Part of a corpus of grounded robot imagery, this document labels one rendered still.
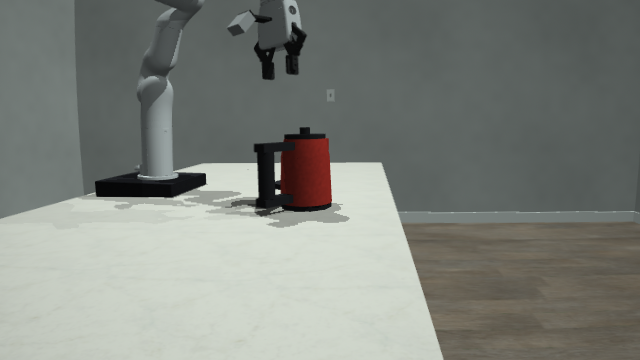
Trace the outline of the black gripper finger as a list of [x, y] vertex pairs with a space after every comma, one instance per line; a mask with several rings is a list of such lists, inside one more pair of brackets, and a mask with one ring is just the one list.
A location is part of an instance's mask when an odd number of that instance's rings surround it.
[[[262, 50], [262, 49], [259, 48], [259, 43], [258, 42], [256, 43], [256, 45], [254, 47], [254, 51], [256, 52], [257, 56], [259, 57], [260, 62], [262, 62], [262, 78], [263, 79], [274, 80], [274, 78], [275, 78], [274, 62], [272, 62], [275, 49], [276, 49], [276, 47], [272, 47], [271, 49]], [[266, 55], [267, 52], [269, 52], [268, 56]]]
[[298, 75], [298, 56], [300, 55], [300, 50], [303, 47], [303, 43], [307, 37], [307, 34], [293, 23], [291, 23], [291, 26], [292, 32], [297, 35], [297, 39], [295, 41], [292, 36], [291, 42], [288, 41], [287, 43], [283, 44], [288, 53], [288, 55], [286, 55], [286, 73]]

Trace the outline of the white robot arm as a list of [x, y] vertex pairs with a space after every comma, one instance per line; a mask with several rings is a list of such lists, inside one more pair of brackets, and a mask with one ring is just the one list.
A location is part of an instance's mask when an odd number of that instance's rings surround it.
[[[134, 169], [140, 171], [137, 175], [139, 180], [149, 181], [178, 178], [178, 174], [173, 173], [173, 88], [167, 79], [177, 63], [183, 28], [201, 9], [205, 0], [155, 1], [174, 8], [163, 13], [156, 21], [137, 85], [137, 97], [141, 103], [142, 164]], [[227, 29], [236, 36], [245, 33], [254, 21], [266, 23], [272, 18], [254, 15], [248, 10], [238, 14]]]

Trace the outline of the red kettle with black handle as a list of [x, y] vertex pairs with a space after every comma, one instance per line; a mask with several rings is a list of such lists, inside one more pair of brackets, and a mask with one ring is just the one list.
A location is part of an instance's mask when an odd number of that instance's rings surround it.
[[[310, 134], [310, 127], [300, 127], [300, 134]], [[329, 138], [325, 134], [284, 135], [284, 141], [276, 143], [254, 144], [259, 193], [256, 207], [281, 205], [285, 210], [303, 212], [332, 207]], [[274, 152], [281, 151], [281, 193], [275, 195]]]

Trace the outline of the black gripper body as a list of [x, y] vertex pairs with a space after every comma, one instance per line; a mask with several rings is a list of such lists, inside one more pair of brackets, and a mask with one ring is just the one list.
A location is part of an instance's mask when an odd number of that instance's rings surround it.
[[260, 6], [259, 15], [271, 17], [272, 21], [258, 23], [259, 48], [265, 50], [276, 47], [275, 52], [285, 50], [283, 44], [291, 42], [292, 35], [295, 41], [297, 39], [297, 35], [292, 32], [291, 23], [301, 29], [296, 1], [262, 0]]

